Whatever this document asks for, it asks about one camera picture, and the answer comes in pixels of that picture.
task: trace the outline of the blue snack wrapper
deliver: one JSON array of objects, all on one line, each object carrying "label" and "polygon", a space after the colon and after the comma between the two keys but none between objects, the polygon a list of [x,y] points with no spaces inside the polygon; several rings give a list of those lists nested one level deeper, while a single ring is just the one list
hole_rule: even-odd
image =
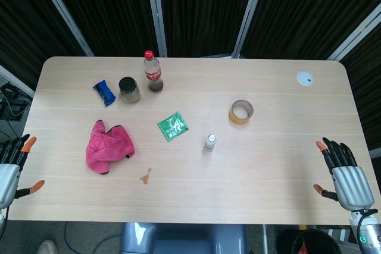
[{"label": "blue snack wrapper", "polygon": [[100,97],[104,101],[105,106],[108,106],[115,101],[116,97],[108,88],[105,80],[94,85],[93,89],[95,89],[99,93]]}]

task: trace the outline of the pink cloth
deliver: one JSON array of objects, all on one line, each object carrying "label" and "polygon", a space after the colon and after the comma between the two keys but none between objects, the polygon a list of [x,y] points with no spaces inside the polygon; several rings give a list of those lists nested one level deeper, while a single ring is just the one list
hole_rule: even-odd
[{"label": "pink cloth", "polygon": [[110,170],[110,161],[130,158],[134,153],[133,143],[123,126],[114,126],[105,133],[105,124],[98,120],[86,147],[86,164],[94,172],[106,174]]}]

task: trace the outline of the bottle cap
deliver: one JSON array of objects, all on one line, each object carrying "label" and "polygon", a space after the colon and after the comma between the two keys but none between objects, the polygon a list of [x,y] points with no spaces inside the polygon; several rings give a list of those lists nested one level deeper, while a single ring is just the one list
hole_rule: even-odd
[{"label": "bottle cap", "polygon": [[147,51],[145,51],[144,52],[144,57],[148,60],[148,61],[150,61],[150,60],[152,60],[153,58],[154,58],[154,53],[151,51],[151,50],[147,50]]},{"label": "bottle cap", "polygon": [[208,141],[209,144],[210,144],[210,143],[213,144],[213,143],[216,141],[216,137],[215,137],[215,135],[210,134],[210,135],[208,136],[207,141]]},{"label": "bottle cap", "polygon": [[123,77],[119,81],[120,92],[132,92],[136,89],[136,82],[131,77]]}]

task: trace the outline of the bottle label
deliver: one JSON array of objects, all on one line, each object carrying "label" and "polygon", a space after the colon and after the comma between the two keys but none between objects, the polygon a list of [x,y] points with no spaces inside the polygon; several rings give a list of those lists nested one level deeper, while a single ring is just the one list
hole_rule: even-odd
[{"label": "bottle label", "polygon": [[161,69],[159,68],[159,70],[154,74],[145,73],[145,75],[149,80],[158,80],[161,77]]}]

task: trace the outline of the small bottle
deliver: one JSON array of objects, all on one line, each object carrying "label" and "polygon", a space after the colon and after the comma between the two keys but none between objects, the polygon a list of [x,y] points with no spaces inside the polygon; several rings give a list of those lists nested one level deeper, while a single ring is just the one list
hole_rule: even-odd
[{"label": "small bottle", "polygon": [[214,148],[214,145],[216,144],[216,137],[213,134],[210,134],[207,139],[205,140],[204,149],[206,151],[212,151]]},{"label": "small bottle", "polygon": [[148,87],[153,92],[160,92],[163,90],[163,80],[161,79],[161,69],[159,60],[155,58],[152,51],[147,50],[144,53],[144,71],[149,79]]}]

